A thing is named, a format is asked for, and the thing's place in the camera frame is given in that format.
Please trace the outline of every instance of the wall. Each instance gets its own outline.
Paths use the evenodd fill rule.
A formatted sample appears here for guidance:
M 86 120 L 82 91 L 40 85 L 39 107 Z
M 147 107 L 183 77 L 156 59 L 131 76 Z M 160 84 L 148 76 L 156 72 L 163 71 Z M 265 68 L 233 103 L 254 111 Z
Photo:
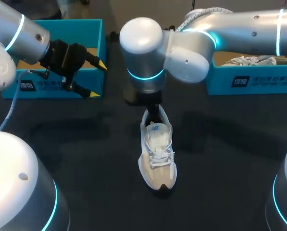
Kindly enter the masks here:
M 192 0 L 91 0 L 90 3 L 93 18 L 104 20 L 107 34 L 120 31 L 136 17 L 153 18 L 162 27 L 179 26 L 191 4 Z
M 97 18 L 104 20 L 106 34 L 120 31 L 132 18 L 150 17 L 162 27 L 179 26 L 191 10 L 192 0 L 90 0 L 84 6 L 79 0 L 59 0 L 64 18 Z M 196 8 L 213 6 L 234 12 L 280 9 L 284 0 L 196 0 Z
M 280 9 L 285 0 L 196 0 L 196 8 L 223 7 L 234 12 Z

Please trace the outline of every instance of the logo on box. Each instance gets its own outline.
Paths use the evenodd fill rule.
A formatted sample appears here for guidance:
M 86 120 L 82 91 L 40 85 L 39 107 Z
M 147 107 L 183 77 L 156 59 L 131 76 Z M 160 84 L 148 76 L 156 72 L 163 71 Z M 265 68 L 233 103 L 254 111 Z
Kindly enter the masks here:
M 244 88 L 249 82 L 249 76 L 235 76 L 232 82 L 233 88 Z
M 32 80 L 22 80 L 22 82 L 20 83 L 20 90 L 21 91 L 36 91 L 36 88 Z

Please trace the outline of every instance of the cable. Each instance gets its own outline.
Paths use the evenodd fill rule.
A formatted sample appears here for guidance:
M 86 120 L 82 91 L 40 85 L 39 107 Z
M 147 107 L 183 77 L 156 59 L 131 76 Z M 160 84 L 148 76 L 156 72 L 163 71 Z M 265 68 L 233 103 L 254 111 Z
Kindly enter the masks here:
M 5 117 L 3 123 L 0 125 L 0 131 L 3 130 L 3 128 L 5 127 L 6 123 L 8 122 L 9 118 L 11 117 L 11 115 L 13 113 L 14 107 L 16 105 L 19 89 L 20 89 L 20 86 L 21 86 L 22 78 L 28 73 L 31 73 L 30 70 L 26 70 L 26 71 L 22 72 L 18 76 L 17 88 L 16 88 L 16 91 L 15 91 L 15 94 L 14 94 L 14 97 L 13 97 L 13 100 L 12 100 L 12 104 L 11 104 L 11 107 L 9 109 L 9 112 L 8 112 L 7 116 Z
M 183 30 L 188 24 L 190 24 L 192 21 L 194 21 L 195 19 L 203 16 L 203 15 L 206 15 L 206 14 L 209 14 L 209 13 L 212 13 L 212 12 L 221 12 L 221 13 L 233 13 L 232 11 L 230 10 L 227 10 L 227 9 L 224 9 L 224 8 L 220 8 L 220 7 L 211 7 L 211 8 L 208 8 L 208 9 L 205 9 L 201 12 L 198 12 L 196 13 L 194 16 L 191 16 L 189 17 L 188 19 L 185 20 L 185 22 L 183 22 L 179 27 L 178 29 L 176 29 L 176 31 L 181 31 Z
M 196 0 L 192 0 L 192 6 L 191 6 L 192 11 L 195 9 L 195 3 L 196 3 Z

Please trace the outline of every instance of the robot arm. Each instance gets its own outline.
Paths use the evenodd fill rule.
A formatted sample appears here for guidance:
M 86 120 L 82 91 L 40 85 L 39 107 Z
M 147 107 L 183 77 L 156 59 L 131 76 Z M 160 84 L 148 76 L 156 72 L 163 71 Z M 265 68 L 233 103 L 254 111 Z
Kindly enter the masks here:
M 164 87 L 165 71 L 186 83 L 204 80 L 215 51 L 287 55 L 287 9 L 197 10 L 176 31 L 136 18 L 122 28 L 120 42 L 134 88 L 155 93 Z
M 40 62 L 47 71 L 35 73 L 45 79 L 50 71 L 63 76 L 63 88 L 85 98 L 89 97 L 89 90 L 73 82 L 76 71 L 86 60 L 96 68 L 106 70 L 99 57 L 87 52 L 85 47 L 61 40 L 51 41 L 49 31 L 0 1 L 0 91 L 9 87 L 16 77 L 10 55 L 28 64 Z

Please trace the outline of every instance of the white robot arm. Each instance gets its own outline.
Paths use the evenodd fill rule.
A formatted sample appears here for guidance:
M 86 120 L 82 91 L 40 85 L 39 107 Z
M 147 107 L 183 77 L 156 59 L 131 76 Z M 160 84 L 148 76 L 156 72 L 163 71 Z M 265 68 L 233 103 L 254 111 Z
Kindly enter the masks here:
M 46 63 L 51 45 L 47 30 L 0 2 L 0 92 L 15 81 L 10 55 L 29 64 Z M 32 148 L 0 132 L 0 231 L 68 231 L 69 227 L 67 202 Z
M 176 31 L 136 18 L 123 26 L 120 43 L 134 88 L 155 93 L 165 85 L 165 71 L 186 83 L 204 80 L 215 51 L 287 55 L 287 9 L 200 9 L 190 12 Z
M 47 71 L 45 74 L 35 73 L 48 78 L 49 71 L 53 71 L 65 77 L 63 88 L 84 98 L 89 97 L 90 91 L 73 82 L 76 71 L 86 60 L 96 68 L 106 70 L 99 57 L 87 52 L 85 47 L 69 45 L 61 40 L 51 41 L 48 30 L 0 1 L 0 92 L 8 88 L 16 77 L 11 56 L 28 64 L 40 62 Z

